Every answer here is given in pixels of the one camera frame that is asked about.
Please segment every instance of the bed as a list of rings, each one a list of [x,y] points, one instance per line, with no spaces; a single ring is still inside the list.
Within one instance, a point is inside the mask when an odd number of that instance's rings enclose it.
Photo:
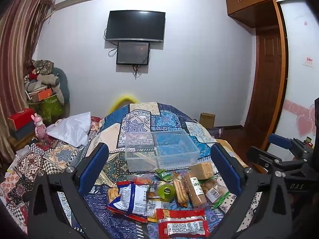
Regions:
[[[84,200],[103,227],[114,238],[156,239],[158,238],[157,223],[149,222],[147,228],[144,229],[140,224],[130,219],[115,216],[109,212],[106,209],[108,205],[107,190],[115,187],[117,181],[126,180],[126,175],[132,174],[128,170],[124,157],[125,134],[127,132],[181,129],[184,129],[189,134],[200,149],[198,162],[210,161],[210,148],[216,142],[220,142],[226,149],[233,151],[226,141],[215,140],[197,121],[173,106],[156,102],[130,104],[116,110],[105,118],[91,117],[89,143],[86,146],[75,148],[48,135],[41,144],[32,144],[27,152],[19,156],[14,171],[0,184],[2,189],[1,201],[14,221],[27,234],[28,202],[24,201],[23,194],[32,190],[38,171],[43,169],[48,174],[53,174],[63,172],[68,166],[77,166],[81,159],[89,155],[98,143],[103,142],[109,147],[109,158],[92,190],[88,195],[84,196]],[[234,156],[245,166],[245,163],[236,154]],[[224,185],[223,179],[214,165],[213,169],[214,176],[218,182]],[[62,192],[59,192],[59,199],[70,225],[81,232],[81,227],[73,216]],[[235,199],[236,196],[230,193],[217,209],[206,211],[211,231],[218,225]],[[260,193],[256,193],[239,230],[248,227],[253,217],[253,210],[257,207],[259,199]],[[168,208],[178,209],[175,200],[169,204]]]

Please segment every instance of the pink heart decoration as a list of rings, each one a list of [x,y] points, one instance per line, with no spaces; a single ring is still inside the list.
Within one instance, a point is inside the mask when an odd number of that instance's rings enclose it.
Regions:
[[[300,137],[309,134],[314,129],[314,122],[312,119],[306,119],[305,115],[301,114],[297,117],[297,128]]]
[[[314,128],[312,130],[312,134],[315,135],[316,134],[316,126],[315,126],[315,105],[313,104],[310,109],[309,109],[309,118],[311,118],[314,122]]]

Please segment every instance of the striped curtain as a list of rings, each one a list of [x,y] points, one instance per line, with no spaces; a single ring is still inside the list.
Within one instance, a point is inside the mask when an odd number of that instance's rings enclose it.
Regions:
[[[23,77],[52,0],[14,0],[0,20],[0,157],[14,159],[7,118],[28,107]]]

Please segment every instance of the plastic storage box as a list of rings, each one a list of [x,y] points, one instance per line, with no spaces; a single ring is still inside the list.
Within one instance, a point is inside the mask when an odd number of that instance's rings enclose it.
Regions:
[[[130,172],[188,167],[198,158],[199,149],[185,130],[126,134],[125,159]]]

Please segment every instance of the pink stuffed toy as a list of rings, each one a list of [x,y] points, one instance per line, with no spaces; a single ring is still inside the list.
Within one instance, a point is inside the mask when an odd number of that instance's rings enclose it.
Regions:
[[[31,115],[31,118],[33,119],[34,124],[35,124],[35,135],[39,139],[44,138],[44,136],[45,136],[45,125],[43,124],[42,117],[35,113],[34,116]]]

